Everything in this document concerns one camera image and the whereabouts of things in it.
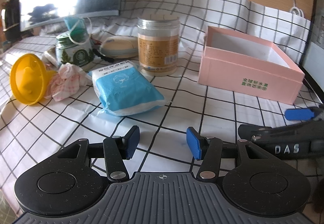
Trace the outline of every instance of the crumpled cloth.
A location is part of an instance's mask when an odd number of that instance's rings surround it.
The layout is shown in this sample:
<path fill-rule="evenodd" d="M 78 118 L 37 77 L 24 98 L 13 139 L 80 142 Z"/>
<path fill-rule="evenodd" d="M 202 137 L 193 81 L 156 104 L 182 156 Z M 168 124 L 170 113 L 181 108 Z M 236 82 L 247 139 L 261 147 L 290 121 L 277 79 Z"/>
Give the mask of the crumpled cloth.
<path fill-rule="evenodd" d="M 58 73 L 48 83 L 44 97 L 53 97 L 54 101 L 60 101 L 76 94 L 80 86 L 91 84 L 92 81 L 80 67 L 66 63 L 60 66 Z"/>

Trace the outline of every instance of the blue gripper pad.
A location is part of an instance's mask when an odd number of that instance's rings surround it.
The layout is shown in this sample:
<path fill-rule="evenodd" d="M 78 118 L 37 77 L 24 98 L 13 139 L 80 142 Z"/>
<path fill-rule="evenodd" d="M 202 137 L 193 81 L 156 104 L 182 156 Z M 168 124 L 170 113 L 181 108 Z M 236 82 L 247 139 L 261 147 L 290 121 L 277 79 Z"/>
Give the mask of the blue gripper pad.
<path fill-rule="evenodd" d="M 288 121 L 308 121 L 314 117 L 314 112 L 309 108 L 287 109 L 285 111 L 285 118 Z"/>
<path fill-rule="evenodd" d="M 131 133 L 131 136 L 127 141 L 127 147 L 125 149 L 127 160 L 133 157 L 136 151 L 136 147 L 140 142 L 140 129 L 138 126 L 133 126 L 133 127 L 136 127 L 136 129 L 135 128 L 130 129 L 129 133 Z"/>
<path fill-rule="evenodd" d="M 202 149 L 200 147 L 199 139 L 196 137 L 195 132 L 191 131 L 189 128 L 187 129 L 187 144 L 190 148 L 190 151 L 193 157 L 196 160 L 201 160 Z"/>

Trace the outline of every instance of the blue tissue package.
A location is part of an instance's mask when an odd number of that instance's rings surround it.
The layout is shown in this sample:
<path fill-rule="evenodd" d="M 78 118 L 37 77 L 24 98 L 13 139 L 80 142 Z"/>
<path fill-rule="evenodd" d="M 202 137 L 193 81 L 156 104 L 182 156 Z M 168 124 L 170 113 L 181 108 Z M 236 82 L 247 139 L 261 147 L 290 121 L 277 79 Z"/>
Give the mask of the blue tissue package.
<path fill-rule="evenodd" d="M 137 70 L 123 61 L 89 72 L 103 111 L 127 116 L 153 110 L 167 103 L 164 96 Z"/>

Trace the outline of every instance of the pink box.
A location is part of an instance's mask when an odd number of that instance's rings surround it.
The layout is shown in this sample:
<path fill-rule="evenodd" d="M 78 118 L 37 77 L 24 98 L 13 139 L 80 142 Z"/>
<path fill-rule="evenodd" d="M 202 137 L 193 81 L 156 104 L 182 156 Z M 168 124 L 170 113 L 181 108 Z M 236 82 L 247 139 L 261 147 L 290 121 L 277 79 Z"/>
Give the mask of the pink box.
<path fill-rule="evenodd" d="M 293 104 L 304 73 L 273 42 L 208 27 L 198 83 Z"/>

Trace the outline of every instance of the transparent plastic jar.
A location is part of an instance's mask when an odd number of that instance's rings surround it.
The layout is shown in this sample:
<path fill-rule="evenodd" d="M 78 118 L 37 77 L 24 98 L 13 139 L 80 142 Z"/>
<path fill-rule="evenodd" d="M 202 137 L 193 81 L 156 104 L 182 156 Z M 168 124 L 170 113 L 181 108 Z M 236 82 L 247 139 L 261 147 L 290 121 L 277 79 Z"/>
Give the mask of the transparent plastic jar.
<path fill-rule="evenodd" d="M 180 21 L 173 15 L 138 18 L 138 54 L 143 72 L 166 76 L 177 70 Z"/>

